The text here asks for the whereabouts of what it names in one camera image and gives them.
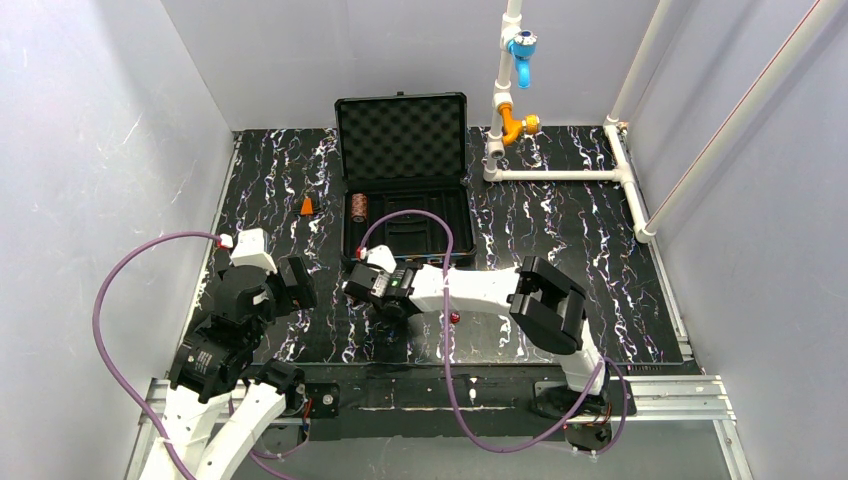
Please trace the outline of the orange black chip roll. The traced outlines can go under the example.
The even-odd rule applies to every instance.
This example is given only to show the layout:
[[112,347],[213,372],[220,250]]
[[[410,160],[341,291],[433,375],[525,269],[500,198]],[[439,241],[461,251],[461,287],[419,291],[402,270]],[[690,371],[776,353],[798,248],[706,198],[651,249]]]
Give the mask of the orange black chip roll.
[[351,196],[350,214],[354,223],[363,223],[368,220],[368,197],[364,193],[355,193]]

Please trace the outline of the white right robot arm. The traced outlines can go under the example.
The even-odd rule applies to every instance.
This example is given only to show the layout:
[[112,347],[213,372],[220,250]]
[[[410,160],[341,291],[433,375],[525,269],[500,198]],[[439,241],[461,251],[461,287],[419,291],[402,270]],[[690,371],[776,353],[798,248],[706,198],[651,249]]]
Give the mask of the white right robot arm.
[[606,397],[609,375],[590,332],[585,289],[542,257],[488,271],[359,262],[343,291],[396,320],[437,311],[508,316],[533,346],[556,358],[570,391]]

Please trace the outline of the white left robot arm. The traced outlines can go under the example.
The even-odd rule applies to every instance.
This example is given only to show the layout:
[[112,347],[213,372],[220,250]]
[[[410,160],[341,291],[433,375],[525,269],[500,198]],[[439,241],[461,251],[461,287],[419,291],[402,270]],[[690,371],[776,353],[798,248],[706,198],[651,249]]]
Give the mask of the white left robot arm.
[[230,265],[220,271],[205,321],[186,334],[168,380],[161,423],[143,479],[229,479],[270,423],[311,405],[302,369],[271,359],[256,372],[254,352],[280,318],[317,304],[301,258],[275,261],[261,228],[224,235]]

